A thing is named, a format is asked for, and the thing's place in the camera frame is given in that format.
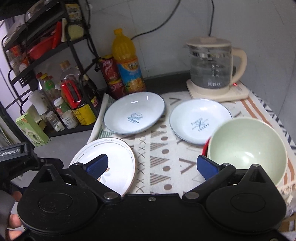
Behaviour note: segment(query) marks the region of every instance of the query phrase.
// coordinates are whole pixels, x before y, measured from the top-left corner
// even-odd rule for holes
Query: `gray countertop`
[[[156,94],[168,92],[186,91],[186,81],[190,78],[189,72],[180,72],[170,75],[160,75],[145,79],[147,91]],[[59,158],[68,168],[75,154],[87,143],[91,130],[63,136],[51,137],[47,145],[34,148],[38,157]],[[23,174],[21,185],[30,184],[37,172],[28,171]]]

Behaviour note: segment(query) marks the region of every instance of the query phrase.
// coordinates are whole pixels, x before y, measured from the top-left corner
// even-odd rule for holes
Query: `white bowl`
[[[218,164],[230,163],[237,169],[259,164],[275,185],[284,177],[288,163],[279,134],[265,122],[249,117],[220,126],[209,142],[207,155]]]
[[[208,99],[193,99],[179,104],[170,115],[170,126],[184,141],[204,145],[213,132],[232,119],[220,103]]]
[[[117,134],[136,134],[153,126],[163,114],[163,99],[151,92],[122,97],[106,111],[105,126]]]

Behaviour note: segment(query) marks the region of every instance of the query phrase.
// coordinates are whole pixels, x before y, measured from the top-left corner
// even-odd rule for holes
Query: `striped cloth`
[[[114,99],[105,96],[106,104],[101,111],[114,103]],[[165,101],[165,113],[148,130],[135,135],[118,135],[109,131],[104,123],[93,130],[98,138],[116,137],[127,142],[137,158],[137,170],[130,193],[179,193],[180,196],[204,181],[196,169],[196,159],[202,147],[187,143],[178,138],[169,125],[169,116],[174,107],[191,99],[189,92],[172,92],[162,95]],[[295,189],[296,146],[284,126],[268,105],[250,91],[246,100],[222,103],[233,117],[249,116],[262,120],[272,126],[284,141],[288,154],[288,167],[279,190],[289,194]]]

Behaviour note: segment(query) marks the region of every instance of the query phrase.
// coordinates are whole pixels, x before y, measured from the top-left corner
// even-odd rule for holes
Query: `kettle base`
[[[225,101],[234,101],[234,100],[241,100],[247,99],[249,97],[249,90],[240,82],[238,81],[235,85],[231,86],[229,91],[224,94],[215,93],[215,91],[211,91],[211,94],[204,93],[201,94],[196,91],[196,85],[191,81],[191,79],[186,81],[188,91],[193,99],[211,99],[218,102],[225,102]]]

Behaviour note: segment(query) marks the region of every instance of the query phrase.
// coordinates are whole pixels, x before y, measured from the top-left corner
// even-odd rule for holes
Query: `storage rack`
[[[6,43],[6,45],[4,46],[3,42],[4,40],[7,38],[7,36],[5,36],[2,39],[2,47],[3,47],[3,51],[4,51],[4,55],[6,58],[6,61],[8,62],[8,65],[10,67],[10,71],[8,73],[8,80],[10,85],[12,86],[13,91],[15,92],[16,95],[16,99],[10,103],[5,110],[2,110],[2,112],[0,113],[1,116],[3,116],[3,119],[7,119],[5,117],[5,115],[8,115],[8,113],[6,112],[6,110],[11,107],[14,103],[16,103],[17,101],[19,101],[21,104],[23,103],[22,97],[25,96],[26,94],[28,94],[30,91],[34,91],[37,89],[38,86],[38,80],[35,77],[35,73],[34,73],[34,68],[36,66],[38,66],[39,64],[41,64],[42,62],[44,62],[45,60],[47,60],[48,58],[52,57],[53,55],[55,55],[56,53],[66,49],[66,48],[70,48],[72,55],[74,57],[74,60],[79,68],[79,71],[81,73],[81,77],[79,79],[79,83],[80,86],[83,86],[82,84],[82,77],[85,73],[88,72],[89,69],[91,69],[91,67],[97,63],[98,59],[96,58],[97,52],[96,52],[96,48],[94,46],[93,40],[90,36],[89,33],[89,28],[86,24],[85,21],[85,17],[83,15],[82,12],[82,8],[81,5],[79,3],[79,1],[76,2],[81,10],[81,17],[82,20],[81,21],[70,21],[66,6],[65,6],[65,1],[64,0],[51,0],[47,5],[43,6],[38,12],[36,12],[25,24],[21,25],[20,28],[16,31],[16,33],[14,33],[14,35],[12,36],[12,38]],[[65,18],[67,20],[67,25],[65,27],[65,36],[67,41],[64,43],[60,43],[55,49],[52,49],[50,51],[48,51],[47,53],[45,53],[44,55],[42,55],[39,59],[33,61],[26,69],[24,69],[20,74],[18,74],[14,79],[10,78],[10,73],[13,70],[12,66],[10,65],[10,62],[8,60],[8,56],[6,54],[6,51],[9,50],[10,48],[12,48],[13,46],[20,44],[23,41],[26,41],[26,45],[28,46],[33,40],[36,39],[37,36],[39,36],[42,32],[44,32],[46,29],[50,28],[51,26],[53,26],[57,21],[60,21],[62,18]],[[74,24],[82,24],[83,28],[84,28],[84,36],[82,38],[76,39],[74,41],[70,40],[70,36],[68,33],[68,27],[70,25],[74,25]],[[92,62],[90,63],[90,65],[88,65],[86,68],[83,68],[77,52],[74,48],[74,44],[78,43],[82,40],[87,40],[88,41],[88,46],[90,44],[93,53],[96,54],[95,58],[92,60]],[[22,87],[29,85],[30,89],[26,92],[24,92],[23,94],[19,95],[18,92],[16,91],[14,85],[19,82],[21,84]],[[91,88],[93,88],[94,90],[96,90],[97,94],[99,95],[99,97],[102,97],[102,95],[104,94],[105,90],[98,90],[95,86],[95,84],[89,80],[88,81],[89,85]],[[89,106],[91,107],[91,110],[93,111],[93,113],[95,114],[96,117],[98,117],[98,110],[100,108],[100,103],[99,106],[97,107],[97,109],[93,106],[91,100],[88,98],[87,94],[85,93],[84,88],[81,88],[82,90],[82,94],[85,98],[85,101],[87,102],[87,104],[89,104]],[[16,130],[19,130],[17,125],[14,123],[13,129],[15,128]],[[86,130],[91,130],[94,126],[94,123],[91,125],[87,125],[87,126],[82,126],[82,125],[78,125],[76,128],[73,129],[67,129],[65,128],[65,130],[63,131],[59,131],[59,132],[48,132],[45,130],[45,133],[48,135],[48,137],[53,137],[53,136],[60,136],[60,135],[65,135],[65,134],[70,134],[70,133],[76,133],[76,132],[80,132],[80,131],[86,131]]]

